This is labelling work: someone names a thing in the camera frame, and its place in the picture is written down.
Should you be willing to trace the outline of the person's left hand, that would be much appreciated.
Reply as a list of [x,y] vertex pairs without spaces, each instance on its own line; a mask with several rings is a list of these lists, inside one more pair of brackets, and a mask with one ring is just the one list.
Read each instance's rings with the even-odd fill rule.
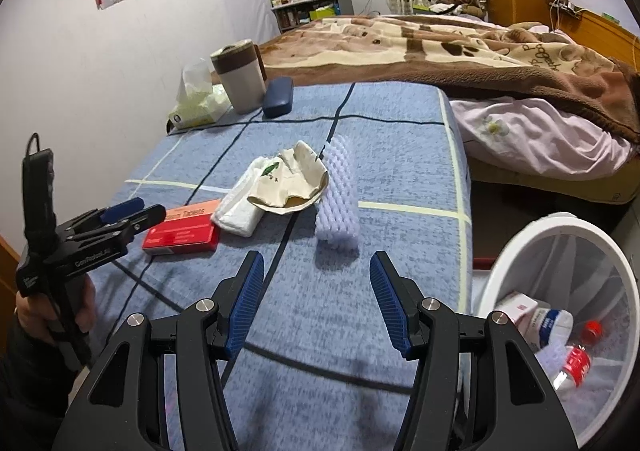
[[[41,339],[51,345],[55,344],[49,332],[49,324],[58,318],[46,296],[37,295],[25,298],[21,293],[17,293],[15,313],[21,327],[29,336]],[[84,276],[82,299],[75,321],[84,333],[89,332],[96,323],[96,289],[89,275]]]

